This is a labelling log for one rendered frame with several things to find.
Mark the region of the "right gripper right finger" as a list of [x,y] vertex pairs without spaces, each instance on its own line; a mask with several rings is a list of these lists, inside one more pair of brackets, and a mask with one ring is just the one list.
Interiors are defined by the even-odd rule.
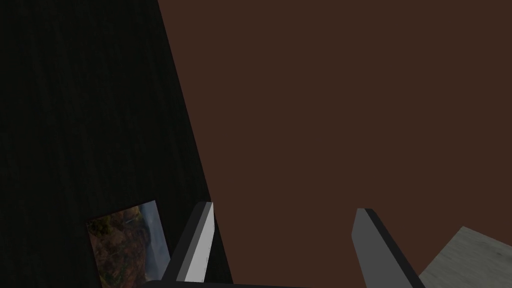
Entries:
[[357,209],[351,241],[366,288],[426,288],[374,209]]

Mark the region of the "landscape picture on wall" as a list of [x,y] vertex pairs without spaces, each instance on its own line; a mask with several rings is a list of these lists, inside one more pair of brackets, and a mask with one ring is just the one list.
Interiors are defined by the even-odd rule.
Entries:
[[142,288],[163,278],[170,252],[155,201],[86,222],[101,288]]

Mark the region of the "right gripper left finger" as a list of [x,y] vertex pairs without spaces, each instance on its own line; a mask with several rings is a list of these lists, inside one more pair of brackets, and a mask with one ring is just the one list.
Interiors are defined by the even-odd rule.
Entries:
[[165,283],[203,283],[214,233],[214,204],[197,203],[161,280]]

